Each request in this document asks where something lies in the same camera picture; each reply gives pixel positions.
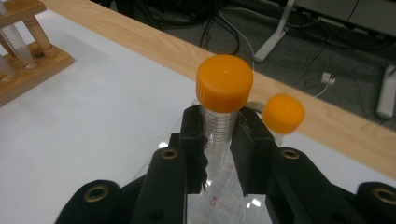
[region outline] test tube rack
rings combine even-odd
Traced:
[[[9,0],[4,2],[7,13],[0,16],[0,28],[23,21],[35,40],[28,45],[36,63],[35,68],[28,68],[15,56],[3,38],[0,43],[8,52],[3,56],[14,70],[16,77],[0,73],[0,106],[21,96],[46,79],[54,76],[73,63],[73,58],[65,51],[53,46],[35,15],[47,10],[37,0]]]

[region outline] white plug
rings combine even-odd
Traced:
[[[329,83],[329,85],[331,86],[335,82],[335,74],[324,72],[321,82],[326,84]]]

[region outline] white table surface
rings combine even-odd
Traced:
[[[126,185],[195,98],[192,80],[51,11],[37,19],[75,62],[0,107],[0,223],[53,223],[82,185]],[[305,152],[342,188],[354,192],[364,181],[396,186],[298,133],[284,145]]]

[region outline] dark floor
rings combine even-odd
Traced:
[[[234,0],[225,7],[251,7],[270,17],[280,17],[282,13],[282,8],[263,6],[260,1],[249,1],[249,6],[238,5],[238,2],[246,3]],[[243,34],[251,45],[250,48],[246,39],[238,34],[239,50],[236,56],[252,63],[252,50],[256,52],[271,36],[278,20],[259,16],[244,9],[226,8],[222,8],[216,14],[212,25],[206,20],[191,28],[164,30],[170,35],[193,45],[201,45],[214,53],[232,53],[237,41],[233,30],[223,20],[225,19]],[[297,13],[293,13],[289,20],[293,24],[311,24],[313,21]],[[210,29],[202,38],[206,27]],[[389,64],[396,64],[396,46],[391,43],[388,39],[379,40],[377,37],[361,35],[351,32],[346,27],[333,26],[321,21],[314,22],[304,29],[289,25],[286,35],[276,48],[263,63],[255,63],[254,69],[313,96],[326,87],[320,82],[323,72],[336,74],[335,83],[318,98],[396,130],[396,119],[382,120],[375,115],[384,69]]]

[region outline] orange screw cap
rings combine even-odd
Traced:
[[[269,99],[262,111],[262,121],[277,133],[292,133],[303,121],[305,111],[299,101],[287,94]]]
[[[247,63],[232,55],[216,55],[198,68],[195,91],[205,108],[231,113],[247,102],[252,84],[253,73]]]

